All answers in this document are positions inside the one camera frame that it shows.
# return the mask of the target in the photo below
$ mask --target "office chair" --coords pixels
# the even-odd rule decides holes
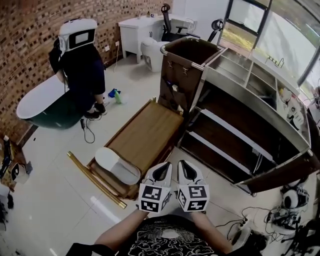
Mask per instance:
[[[212,40],[215,38],[216,34],[218,33],[218,31],[221,31],[224,29],[224,20],[222,18],[220,19],[216,19],[214,22],[212,22],[211,24],[211,27],[213,29],[209,39],[208,39],[208,42],[212,42]]]
[[[308,236],[309,231],[314,231],[314,233]],[[292,243],[288,250],[281,254],[281,256],[287,255],[291,250],[293,252],[293,256],[297,254],[300,254],[301,256],[305,256],[305,254],[311,254],[313,249],[310,247],[320,247],[320,219],[313,219],[310,220],[305,226],[299,226],[295,231],[294,237],[283,239],[281,240],[281,243],[289,240],[292,240]]]
[[[164,32],[161,41],[163,42],[172,42],[174,40],[184,38],[187,36],[187,34],[181,34],[181,31],[183,29],[188,29],[185,26],[177,26],[178,33],[171,33],[171,21],[169,19],[169,10],[171,9],[170,5],[167,3],[164,3],[161,7],[161,12],[163,13],[164,18]]]

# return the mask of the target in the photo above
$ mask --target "person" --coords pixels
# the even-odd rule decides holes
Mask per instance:
[[[256,255],[254,249],[233,252],[231,243],[201,211],[147,218],[149,212],[136,209],[104,232],[93,245],[74,243],[66,256],[143,255]]]
[[[49,53],[52,69],[59,80],[68,85],[78,109],[88,119],[97,119],[104,107],[105,67],[93,43],[62,54],[59,39]]]

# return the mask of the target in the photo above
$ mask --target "wooden board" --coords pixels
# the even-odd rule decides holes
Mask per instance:
[[[150,101],[107,147],[136,166],[143,176],[182,122],[180,115]]]

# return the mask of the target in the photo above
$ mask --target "white tile floor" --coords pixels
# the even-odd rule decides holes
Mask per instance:
[[[34,170],[29,180],[24,185],[18,184],[12,194],[14,210],[9,212],[7,231],[0,234],[0,240],[3,238],[6,242],[3,255],[12,255],[19,249],[26,256],[64,256],[72,243],[92,244],[101,233],[136,208],[135,202],[126,201],[127,208],[120,209],[67,157],[67,152],[72,151],[86,165],[96,150],[105,145],[137,110],[153,96],[159,95],[160,74],[151,73],[143,63],[137,65],[135,56],[119,61],[116,72],[113,68],[105,71],[106,91],[117,88],[128,95],[128,102],[109,105],[107,115],[90,123],[95,134],[93,144],[84,141],[81,126],[77,124],[63,131],[40,127],[23,147],[25,157],[31,161]],[[279,189],[259,193],[253,198],[177,148],[169,158],[174,166],[172,185],[177,184],[176,166],[181,159],[198,166],[210,185],[207,215],[214,225],[238,220],[245,207],[271,209],[280,202]],[[309,187],[315,187],[314,182],[310,179]],[[168,214],[176,207],[178,201],[171,197],[162,214]],[[245,214],[254,219],[256,229],[264,231],[263,218],[267,212],[248,209]],[[219,230],[226,235],[229,228],[230,225]],[[284,249],[280,243],[273,243],[265,255],[279,255],[279,251]]]

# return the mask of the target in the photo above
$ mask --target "black shoe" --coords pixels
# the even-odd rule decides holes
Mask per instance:
[[[96,112],[96,111],[93,113],[85,112],[84,117],[87,119],[98,119],[100,117],[100,112]]]
[[[94,107],[96,108],[96,110],[99,111],[100,114],[103,114],[106,112],[106,108],[103,103],[101,103],[101,104],[95,103]]]

